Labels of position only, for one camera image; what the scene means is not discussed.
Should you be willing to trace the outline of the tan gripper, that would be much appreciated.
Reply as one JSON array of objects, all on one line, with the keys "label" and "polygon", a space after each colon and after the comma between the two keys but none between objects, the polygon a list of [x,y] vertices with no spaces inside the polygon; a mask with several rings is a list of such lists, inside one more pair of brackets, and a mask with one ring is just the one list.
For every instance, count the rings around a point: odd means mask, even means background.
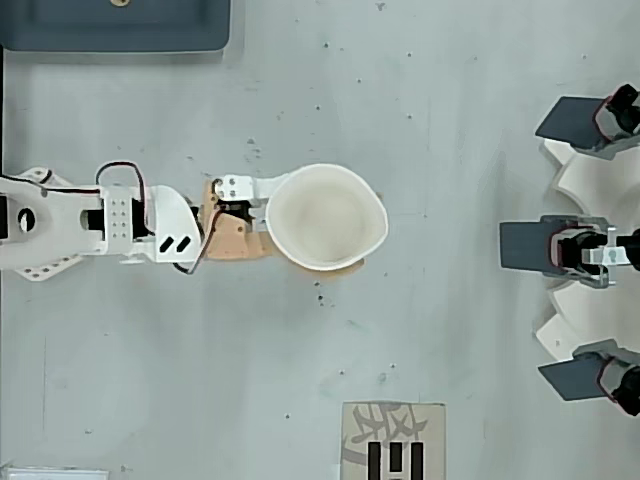
[{"label": "tan gripper", "polygon": [[266,230],[263,208],[259,205],[266,203],[292,175],[290,172],[258,178],[227,174],[207,180],[198,214],[204,239],[211,237],[204,258],[257,260],[273,257],[318,276],[346,276],[362,268],[366,264],[365,258],[340,269],[313,270],[297,264],[278,249]]}]

